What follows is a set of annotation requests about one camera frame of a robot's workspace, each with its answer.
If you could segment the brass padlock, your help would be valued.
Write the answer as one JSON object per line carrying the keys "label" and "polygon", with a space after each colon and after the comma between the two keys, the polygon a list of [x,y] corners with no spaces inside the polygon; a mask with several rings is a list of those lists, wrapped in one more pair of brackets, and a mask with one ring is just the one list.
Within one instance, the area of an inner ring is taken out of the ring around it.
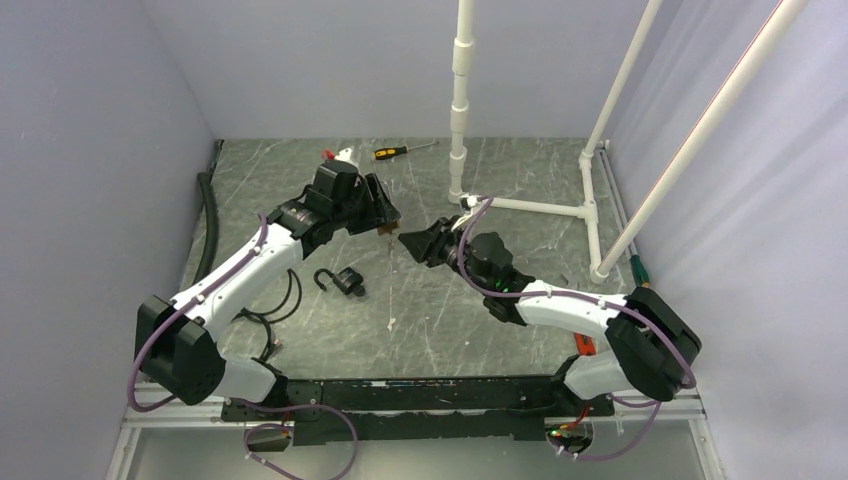
{"label": "brass padlock", "polygon": [[376,231],[377,231],[378,235],[388,235],[388,234],[391,234],[396,228],[397,228],[397,225],[395,223],[384,224],[384,225],[380,225],[376,229]]}

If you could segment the black padlock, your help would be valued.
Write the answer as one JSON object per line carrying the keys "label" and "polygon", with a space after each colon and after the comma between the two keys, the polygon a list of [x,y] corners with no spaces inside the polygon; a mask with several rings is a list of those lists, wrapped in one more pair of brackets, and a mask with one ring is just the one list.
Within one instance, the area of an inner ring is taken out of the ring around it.
{"label": "black padlock", "polygon": [[328,276],[331,283],[345,296],[364,297],[366,294],[364,277],[352,267],[346,267],[337,273],[326,268],[316,270],[313,281],[322,291],[327,291],[328,286],[321,280],[322,275]]}

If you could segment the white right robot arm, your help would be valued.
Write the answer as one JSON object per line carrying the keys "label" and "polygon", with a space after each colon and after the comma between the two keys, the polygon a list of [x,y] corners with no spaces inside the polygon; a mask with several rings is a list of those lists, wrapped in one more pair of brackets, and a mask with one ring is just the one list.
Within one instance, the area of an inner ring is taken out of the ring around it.
{"label": "white right robot arm", "polygon": [[590,400],[624,390],[668,402],[694,387],[692,364],[702,342],[654,290],[639,286],[626,295],[603,295],[554,287],[521,273],[497,233],[469,238],[458,220],[440,218],[398,239],[415,262],[445,265],[462,276],[503,323],[559,328],[606,342],[607,350],[573,355],[553,375],[557,411],[574,415]]}

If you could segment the yellow black screwdriver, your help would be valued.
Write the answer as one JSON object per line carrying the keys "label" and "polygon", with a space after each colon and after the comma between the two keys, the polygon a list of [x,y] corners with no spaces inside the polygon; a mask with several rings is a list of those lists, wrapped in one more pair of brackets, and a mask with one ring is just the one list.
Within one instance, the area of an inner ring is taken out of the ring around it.
{"label": "yellow black screwdriver", "polygon": [[392,158],[395,158],[395,157],[398,157],[398,156],[406,155],[413,150],[428,148],[428,147],[431,147],[431,146],[435,146],[437,144],[438,144],[438,141],[432,141],[432,142],[429,142],[429,143],[415,145],[415,146],[409,146],[409,145],[404,144],[404,145],[394,146],[394,147],[382,147],[382,148],[379,148],[379,149],[376,149],[376,150],[373,151],[372,158],[375,161],[385,161],[385,160],[389,160],[389,159],[392,159]]}

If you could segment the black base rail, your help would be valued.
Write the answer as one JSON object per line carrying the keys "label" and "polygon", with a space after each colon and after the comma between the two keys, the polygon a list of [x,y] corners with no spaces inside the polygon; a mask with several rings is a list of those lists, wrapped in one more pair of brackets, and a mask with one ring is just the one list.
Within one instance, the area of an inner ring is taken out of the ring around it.
{"label": "black base rail", "polygon": [[548,429],[577,417],[610,417],[604,396],[567,400],[548,375],[417,379],[311,379],[287,385],[290,414],[223,406],[226,423],[280,422],[296,446],[346,441],[509,437],[542,441]]}

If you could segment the white pvc pipe frame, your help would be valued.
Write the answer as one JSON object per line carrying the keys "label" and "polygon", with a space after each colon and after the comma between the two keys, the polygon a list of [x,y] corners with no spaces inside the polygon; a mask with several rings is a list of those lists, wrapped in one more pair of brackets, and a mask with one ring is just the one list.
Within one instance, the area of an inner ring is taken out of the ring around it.
{"label": "white pvc pipe frame", "polygon": [[[662,6],[660,1],[649,1],[646,4],[588,141],[578,157],[583,186],[583,204],[580,206],[566,206],[497,197],[494,199],[492,205],[502,209],[582,219],[587,230],[590,280],[595,284],[604,283],[614,264],[642,230],[661,201],[688,167],[695,154],[698,153],[705,141],[723,120],[730,107],[736,103],[754,75],[759,72],[764,61],[773,53],[778,42],[783,38],[789,27],[807,5],[808,3],[806,1],[779,1],[775,4],[766,20],[730,69],[719,88],[707,102],[704,110],[688,131],[672,159],[658,176],[648,194],[630,220],[622,228],[621,233],[612,243],[606,254],[601,253],[598,208],[591,173],[592,158],[601,140],[601,134],[609,122],[614,107],[617,105],[621,92],[635,65],[638,54],[641,52],[647,35]],[[457,3],[457,6],[456,33],[453,40],[452,55],[453,93],[450,104],[450,181],[447,193],[448,200],[455,204],[459,202],[464,194],[463,172],[468,156],[468,149],[464,141],[470,110],[468,76],[475,47],[475,39],[473,37],[474,3],[472,1],[460,1]]]}

